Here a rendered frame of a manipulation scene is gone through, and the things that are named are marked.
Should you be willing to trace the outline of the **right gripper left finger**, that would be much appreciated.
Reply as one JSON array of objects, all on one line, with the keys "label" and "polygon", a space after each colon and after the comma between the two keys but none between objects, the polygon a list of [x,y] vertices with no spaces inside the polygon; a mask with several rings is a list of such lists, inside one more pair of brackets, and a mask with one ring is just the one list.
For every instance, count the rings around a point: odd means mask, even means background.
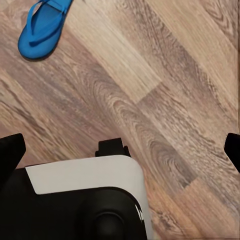
[{"label": "right gripper left finger", "polygon": [[0,138],[0,193],[26,153],[21,133]]}]

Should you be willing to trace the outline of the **sandal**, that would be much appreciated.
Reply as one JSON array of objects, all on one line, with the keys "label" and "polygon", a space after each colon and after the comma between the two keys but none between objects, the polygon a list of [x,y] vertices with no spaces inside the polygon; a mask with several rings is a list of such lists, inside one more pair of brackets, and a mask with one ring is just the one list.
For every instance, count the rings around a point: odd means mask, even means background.
[{"label": "sandal", "polygon": [[64,21],[73,0],[39,0],[41,6],[32,16],[31,7],[17,47],[28,59],[41,59],[49,55],[57,46]]}]

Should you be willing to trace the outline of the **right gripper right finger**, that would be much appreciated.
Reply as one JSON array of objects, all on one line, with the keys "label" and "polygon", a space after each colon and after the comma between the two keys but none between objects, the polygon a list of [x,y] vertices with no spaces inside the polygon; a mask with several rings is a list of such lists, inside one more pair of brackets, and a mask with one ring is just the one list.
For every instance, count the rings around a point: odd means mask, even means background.
[{"label": "right gripper right finger", "polygon": [[240,173],[240,135],[235,133],[228,133],[224,151]]}]

